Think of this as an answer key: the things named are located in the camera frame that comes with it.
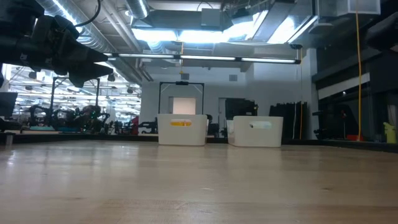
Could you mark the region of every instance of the wooden tabletop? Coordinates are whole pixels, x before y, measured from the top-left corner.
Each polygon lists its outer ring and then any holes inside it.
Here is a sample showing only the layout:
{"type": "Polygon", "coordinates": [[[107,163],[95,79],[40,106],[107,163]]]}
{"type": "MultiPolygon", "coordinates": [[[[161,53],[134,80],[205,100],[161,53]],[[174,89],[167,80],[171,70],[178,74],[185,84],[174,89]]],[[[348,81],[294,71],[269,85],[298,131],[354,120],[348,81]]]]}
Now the wooden tabletop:
{"type": "Polygon", "coordinates": [[[0,151],[0,223],[398,223],[398,155],[69,141],[0,151]]]}

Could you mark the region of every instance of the robotic arm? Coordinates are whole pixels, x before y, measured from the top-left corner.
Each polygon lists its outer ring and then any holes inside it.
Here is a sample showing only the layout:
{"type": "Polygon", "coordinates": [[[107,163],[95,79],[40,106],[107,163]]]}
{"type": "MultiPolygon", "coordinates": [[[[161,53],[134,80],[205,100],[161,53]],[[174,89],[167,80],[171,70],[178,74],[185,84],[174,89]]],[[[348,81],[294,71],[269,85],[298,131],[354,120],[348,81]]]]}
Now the robotic arm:
{"type": "Polygon", "coordinates": [[[35,0],[4,0],[1,4],[0,63],[69,74],[77,87],[113,73],[112,68],[95,64],[108,57],[77,42],[80,34],[69,20],[45,16],[35,0]]]}

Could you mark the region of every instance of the yellow bottle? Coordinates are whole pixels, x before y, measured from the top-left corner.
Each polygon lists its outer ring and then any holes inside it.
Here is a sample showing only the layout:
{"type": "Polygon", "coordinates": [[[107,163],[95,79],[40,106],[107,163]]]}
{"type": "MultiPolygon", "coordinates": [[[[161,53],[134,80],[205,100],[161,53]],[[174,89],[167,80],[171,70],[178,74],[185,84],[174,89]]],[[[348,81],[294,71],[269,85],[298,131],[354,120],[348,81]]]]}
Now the yellow bottle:
{"type": "Polygon", "coordinates": [[[396,127],[390,125],[387,122],[384,122],[383,124],[384,124],[384,131],[387,137],[387,143],[396,144],[397,143],[396,127]]]}

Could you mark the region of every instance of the white plastic bin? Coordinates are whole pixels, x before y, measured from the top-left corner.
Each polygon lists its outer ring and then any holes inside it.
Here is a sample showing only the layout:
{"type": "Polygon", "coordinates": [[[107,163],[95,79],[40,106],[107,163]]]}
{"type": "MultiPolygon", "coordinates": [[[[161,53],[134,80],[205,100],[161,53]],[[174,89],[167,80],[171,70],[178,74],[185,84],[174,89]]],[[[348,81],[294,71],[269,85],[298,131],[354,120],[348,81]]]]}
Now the white plastic bin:
{"type": "Polygon", "coordinates": [[[284,118],[235,116],[227,121],[228,143],[239,147],[280,147],[284,118]]]}
{"type": "Polygon", "coordinates": [[[207,134],[206,115],[158,114],[159,144],[204,146],[207,134]]]}

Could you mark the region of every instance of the ceiling light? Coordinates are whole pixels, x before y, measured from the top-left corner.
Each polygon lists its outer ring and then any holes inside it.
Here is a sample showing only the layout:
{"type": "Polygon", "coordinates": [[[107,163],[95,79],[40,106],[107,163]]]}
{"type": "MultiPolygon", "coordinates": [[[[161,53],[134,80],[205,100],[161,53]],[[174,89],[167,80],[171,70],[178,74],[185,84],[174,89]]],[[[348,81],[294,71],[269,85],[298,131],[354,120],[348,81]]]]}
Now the ceiling light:
{"type": "Polygon", "coordinates": [[[137,40],[176,41],[177,35],[172,30],[131,29],[137,40]]]}
{"type": "Polygon", "coordinates": [[[297,31],[293,37],[291,37],[287,42],[292,43],[295,41],[298,37],[300,37],[304,31],[306,31],[316,20],[318,19],[318,16],[314,16],[305,26],[303,26],[299,31],[297,31]]]}
{"type": "Polygon", "coordinates": [[[242,62],[297,63],[296,60],[291,60],[291,59],[276,59],[276,58],[242,58],[242,62]]]}
{"type": "MultiPolygon", "coordinates": [[[[18,93],[19,96],[38,96],[43,98],[51,98],[50,93],[18,93]]],[[[95,95],[77,95],[77,94],[54,94],[54,97],[73,97],[76,99],[84,99],[84,100],[95,100],[95,95]]],[[[136,95],[131,96],[109,96],[111,99],[120,99],[120,100],[137,100],[138,97],[136,95]]],[[[98,96],[99,100],[106,100],[106,96],[98,96]]]]}
{"type": "Polygon", "coordinates": [[[268,40],[268,44],[284,44],[292,35],[294,35],[294,21],[289,16],[281,23],[278,29],[275,30],[274,34],[268,40]]]}
{"type": "Polygon", "coordinates": [[[184,30],[178,40],[186,43],[205,44],[226,42],[228,39],[221,31],[184,30]]]}
{"type": "Polygon", "coordinates": [[[262,22],[264,22],[264,19],[266,19],[266,16],[268,14],[268,10],[256,13],[255,15],[253,15],[253,21],[254,25],[253,28],[248,32],[248,34],[246,35],[246,40],[252,39],[254,37],[254,35],[256,34],[257,30],[259,30],[262,22]]]}
{"type": "Polygon", "coordinates": [[[217,56],[181,55],[181,59],[199,59],[199,60],[227,60],[227,61],[233,61],[233,60],[235,60],[235,57],[217,57],[217,56]]]}
{"type": "Polygon", "coordinates": [[[173,55],[162,55],[162,54],[119,54],[120,57],[132,57],[132,58],[159,58],[159,59],[173,59],[173,55]]]}

